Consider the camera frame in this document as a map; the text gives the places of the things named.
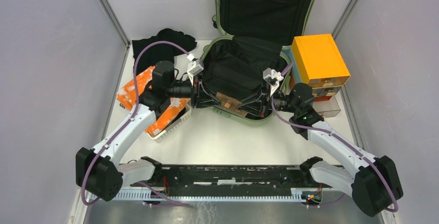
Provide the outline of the white plastic basket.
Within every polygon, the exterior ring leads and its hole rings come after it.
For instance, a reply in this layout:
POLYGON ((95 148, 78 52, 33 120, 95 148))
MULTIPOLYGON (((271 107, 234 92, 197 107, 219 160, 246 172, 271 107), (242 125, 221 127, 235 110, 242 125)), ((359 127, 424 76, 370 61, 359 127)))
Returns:
POLYGON ((147 105, 135 105, 128 116, 112 132, 113 143, 134 142, 142 134, 161 142, 191 116, 191 108, 182 99, 172 98, 163 109, 147 105))

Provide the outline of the orange blue box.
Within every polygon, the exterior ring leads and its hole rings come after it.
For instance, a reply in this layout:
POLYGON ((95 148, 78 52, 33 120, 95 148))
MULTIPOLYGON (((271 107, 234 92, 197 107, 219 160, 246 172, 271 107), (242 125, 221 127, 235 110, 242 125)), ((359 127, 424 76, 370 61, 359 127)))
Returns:
POLYGON ((312 88, 314 108, 322 117, 335 117, 341 111, 335 98, 327 97, 329 91, 338 93, 350 78, 350 72, 331 34, 296 36, 288 56, 294 63, 290 70, 289 86, 305 83, 312 88), (336 87, 322 88, 325 81, 336 87))

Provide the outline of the green hard-shell suitcase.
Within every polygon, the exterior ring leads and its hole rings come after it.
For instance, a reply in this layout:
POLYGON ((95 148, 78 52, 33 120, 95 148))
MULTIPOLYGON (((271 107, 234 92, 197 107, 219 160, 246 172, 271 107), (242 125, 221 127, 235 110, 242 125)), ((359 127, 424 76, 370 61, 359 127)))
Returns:
MULTIPOLYGON (((215 0, 213 25, 220 36, 205 46, 204 69, 196 79, 216 93, 241 101, 266 81, 265 69, 284 70, 291 62, 285 53, 296 36, 304 34, 314 0, 215 0)), ((248 123, 251 120, 214 106, 248 123)))

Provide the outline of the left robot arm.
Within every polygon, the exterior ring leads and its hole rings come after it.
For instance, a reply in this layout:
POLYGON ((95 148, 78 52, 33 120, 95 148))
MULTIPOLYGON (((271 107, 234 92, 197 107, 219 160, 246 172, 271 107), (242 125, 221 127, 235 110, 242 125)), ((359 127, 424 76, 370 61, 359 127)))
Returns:
POLYGON ((81 188, 81 200, 90 206, 98 200, 110 201, 120 189, 145 181, 149 186, 162 182, 163 173, 146 159, 120 164, 121 159, 146 129, 152 126, 171 106, 173 98, 192 98, 195 78, 204 64, 195 59, 187 65, 187 80, 175 79, 175 67, 169 61, 158 62, 151 79, 139 92, 133 79, 136 102, 128 116, 116 130, 91 149, 80 148, 75 156, 76 184, 81 188))

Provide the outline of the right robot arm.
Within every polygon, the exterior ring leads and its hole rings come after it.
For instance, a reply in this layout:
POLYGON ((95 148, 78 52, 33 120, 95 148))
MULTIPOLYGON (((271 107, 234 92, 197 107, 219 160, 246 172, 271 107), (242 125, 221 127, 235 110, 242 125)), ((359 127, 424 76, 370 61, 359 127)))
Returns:
POLYGON ((350 196, 356 206, 366 215, 374 217, 383 210, 396 213, 397 201, 403 197, 403 189, 395 162, 388 156, 377 157, 351 144, 332 128, 313 108, 312 88, 305 83, 296 84, 288 95, 271 93, 269 83, 243 98, 244 106, 253 102, 272 110, 292 113, 289 120, 280 120, 292 127, 295 133, 316 144, 341 167, 333 166, 321 158, 304 163, 299 181, 306 187, 317 182, 331 186, 350 196))

